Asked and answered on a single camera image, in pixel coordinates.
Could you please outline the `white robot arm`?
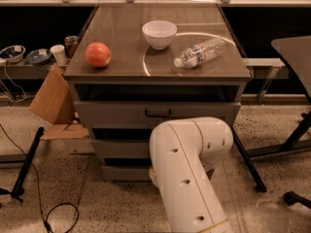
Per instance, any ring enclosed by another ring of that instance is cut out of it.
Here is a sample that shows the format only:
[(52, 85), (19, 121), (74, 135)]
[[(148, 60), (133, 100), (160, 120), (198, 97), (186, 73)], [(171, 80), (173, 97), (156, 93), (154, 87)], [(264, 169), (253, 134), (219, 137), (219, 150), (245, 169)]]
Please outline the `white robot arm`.
[(169, 120), (153, 130), (151, 177), (173, 233), (234, 233), (207, 176), (232, 145), (230, 127), (215, 117)]

